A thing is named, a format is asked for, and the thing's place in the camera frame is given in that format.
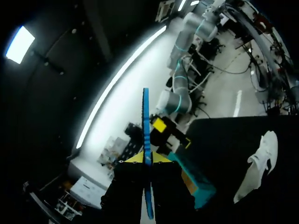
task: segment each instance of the cable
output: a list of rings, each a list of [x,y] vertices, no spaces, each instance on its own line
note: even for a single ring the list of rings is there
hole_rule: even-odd
[[[198,109],[200,109],[203,113],[205,113],[209,119],[211,119],[210,115],[207,114],[207,112],[205,112],[203,109],[201,109],[200,107],[198,107]]]
[[[190,83],[190,85],[191,86],[193,86],[193,87],[195,87],[195,86],[197,86],[198,84],[193,80],[193,79],[189,79],[189,81],[191,81],[191,83]]]
[[[273,47],[275,47],[276,49],[278,49],[278,50],[280,50],[281,52],[283,52],[284,56],[287,57],[287,58],[289,58],[289,59],[291,60],[291,58],[290,58],[288,55],[285,54],[285,51],[281,48],[281,46],[280,46],[280,47],[279,47],[279,46],[275,46],[275,44],[274,44],[271,40],[269,40],[268,37],[266,36],[266,34],[264,34],[263,32],[262,32],[262,35],[266,38],[266,40],[267,40]]]
[[[210,64],[210,63],[208,63],[208,64],[211,65],[212,67],[214,67],[214,68],[216,68],[216,69],[218,69],[218,70],[220,70],[220,71],[226,72],[226,73],[228,73],[228,74],[240,75],[240,74],[243,74],[243,73],[245,73],[246,71],[248,71],[249,66],[250,66],[251,63],[248,65],[247,69],[246,69],[245,71],[242,71],[242,72],[230,72],[230,71],[225,71],[225,70],[222,70],[222,69],[220,69],[220,68],[218,68],[218,67],[216,67],[216,66],[214,66],[214,65],[212,65],[212,64]]]
[[[210,74],[211,74],[211,72],[209,72],[209,73],[206,75],[206,77],[201,81],[201,83],[199,83],[194,89],[190,90],[190,91],[189,91],[189,94],[192,93],[192,92],[194,92],[197,88],[199,88],[199,87],[206,81],[206,79],[210,76]]]
[[[233,6],[230,6],[229,4],[224,4],[228,12],[238,21],[238,23],[242,24],[243,27],[247,30],[247,32],[253,37],[253,39],[256,41],[256,44],[262,51],[262,53],[265,56],[265,59],[267,60],[271,70],[272,75],[276,77],[277,80],[280,82],[284,82],[279,75],[278,71],[276,70],[276,65],[274,63],[273,57],[270,54],[265,42],[260,37],[257,29],[253,26],[252,21],[249,19],[248,16],[246,16],[245,13],[241,12],[240,10],[237,10]]]
[[[253,63],[255,66],[256,66],[256,69],[258,68],[258,71],[259,71],[259,73],[260,73],[260,75],[262,74],[262,71],[261,71],[261,69],[260,69],[260,66],[259,66],[259,64],[257,63],[257,60],[253,57],[253,55],[252,55],[252,52],[253,52],[253,48],[252,48],[252,46],[251,46],[251,52],[249,52],[249,50],[248,50],[248,48],[247,47],[245,47],[244,45],[242,45],[242,47],[244,48],[244,50],[245,50],[245,52],[249,55],[249,57],[250,57],[250,64],[249,64],[249,67],[251,66],[251,63]]]
[[[257,13],[257,14],[260,14],[260,12],[248,1],[248,0],[245,0],[245,2]],[[262,33],[262,35],[271,43],[271,45],[274,45],[274,43],[272,43],[272,41],[270,41],[268,38],[267,38],[267,36],[265,35],[265,33],[263,32],[263,31],[261,31],[261,29],[259,28],[259,27],[256,27],[261,33]]]
[[[184,67],[184,65],[183,65],[183,59],[185,59],[185,58],[191,58],[192,59],[192,55],[189,55],[189,56],[184,56],[184,57],[182,57],[181,58],[181,64],[182,64],[182,66],[183,66],[183,69],[184,69],[184,72],[185,72],[185,74],[186,74],[186,78],[187,78],[187,82],[188,82],[188,89],[190,89],[190,80],[195,84],[193,84],[193,87],[195,87],[196,85],[197,85],[197,83],[196,82],[194,82],[191,78],[189,78],[189,76],[188,76],[188,73],[187,73],[187,71],[186,71],[186,69],[185,69],[185,67]]]
[[[252,75],[251,75],[251,74],[250,74],[250,80],[251,80],[251,84],[252,84],[253,88],[254,88],[256,91],[258,91],[258,92],[265,92],[265,91],[267,90],[267,88],[264,89],[264,90],[258,90],[258,89],[254,86],[254,84],[253,84],[253,81],[252,81]]]
[[[234,74],[234,75],[240,75],[240,74],[243,74],[243,73],[245,73],[248,69],[249,69],[249,66],[250,66],[250,64],[248,65],[248,67],[247,67],[247,69],[245,70],[245,71],[243,71],[243,72],[230,72],[230,71],[225,71],[225,70],[223,70],[223,69],[221,69],[221,68],[218,68],[218,67],[216,67],[215,65],[213,65],[213,64],[211,64],[203,55],[201,55],[200,53],[198,53],[198,55],[204,60],[204,61],[206,61],[209,65],[211,65],[212,67],[214,67],[214,68],[216,68],[216,69],[218,69],[218,70],[220,70],[220,71],[223,71],[223,72],[226,72],[226,73],[228,73],[228,74]]]
[[[191,58],[190,62],[189,62],[189,67],[191,67],[191,69],[193,71],[195,71],[199,76],[201,76],[201,73],[196,69],[196,67],[192,64],[193,63],[193,58],[192,58],[193,54],[192,55],[189,55],[189,56],[183,56],[182,59],[185,59],[185,58]]]

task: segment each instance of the white wall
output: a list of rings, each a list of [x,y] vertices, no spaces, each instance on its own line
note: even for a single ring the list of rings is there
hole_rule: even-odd
[[[124,133],[128,123],[141,123],[144,87],[149,88],[149,109],[155,112],[160,93],[166,88],[165,84],[170,77],[170,69],[166,65],[177,36],[177,32],[167,29],[122,75],[94,118],[79,158],[71,162],[77,168],[72,168],[73,176],[92,176],[99,183],[101,179],[107,183],[104,177],[107,170],[99,167],[96,160],[110,136],[129,140]]]

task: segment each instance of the ceiling light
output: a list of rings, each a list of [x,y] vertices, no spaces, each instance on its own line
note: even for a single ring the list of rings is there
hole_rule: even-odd
[[[186,0],[182,0],[181,4],[180,4],[179,7],[178,7],[178,11],[181,11],[181,10],[182,10],[182,8],[183,8],[185,2],[186,2]]]
[[[82,146],[82,143],[84,141],[84,138],[87,134],[87,131],[98,112],[100,106],[104,102],[105,98],[107,97],[108,93],[111,91],[112,87],[115,85],[115,83],[119,80],[119,78],[122,76],[122,74],[127,70],[127,68],[130,66],[130,64],[152,43],[158,36],[160,36],[164,31],[166,30],[166,26],[162,27],[160,30],[158,30],[153,36],[151,36],[146,42],[144,42],[135,52],[134,54],[127,60],[127,62],[121,67],[121,69],[117,72],[117,74],[113,77],[112,81],[109,83],[107,88],[102,93],[101,97],[99,98],[98,102],[96,103],[95,107],[93,108],[91,114],[89,115],[89,118],[83,128],[83,131],[80,135],[79,141],[77,143],[76,148],[80,148]]]
[[[190,6],[195,6],[195,5],[197,5],[198,3],[199,3],[199,1],[193,1],[193,2],[191,2]]]
[[[21,27],[14,36],[7,50],[6,57],[20,64],[34,40],[35,37],[25,27]]]

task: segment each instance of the black table surface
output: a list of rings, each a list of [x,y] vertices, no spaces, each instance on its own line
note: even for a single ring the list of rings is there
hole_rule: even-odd
[[[249,167],[248,157],[268,130],[278,136],[278,160],[268,183],[273,191],[288,191],[299,173],[299,117],[198,119],[186,133],[191,145],[176,153],[198,167],[217,194],[232,201]]]

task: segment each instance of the black ceiling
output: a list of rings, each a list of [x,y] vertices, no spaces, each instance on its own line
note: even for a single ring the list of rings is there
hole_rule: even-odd
[[[98,6],[101,31],[93,29],[87,2]],[[0,77],[1,148],[19,187],[26,180],[42,186],[61,172],[95,97],[124,52],[154,25],[159,2],[20,3],[7,21],[2,55],[20,25],[36,39],[21,64],[1,58]],[[98,35],[107,39],[110,61]]]

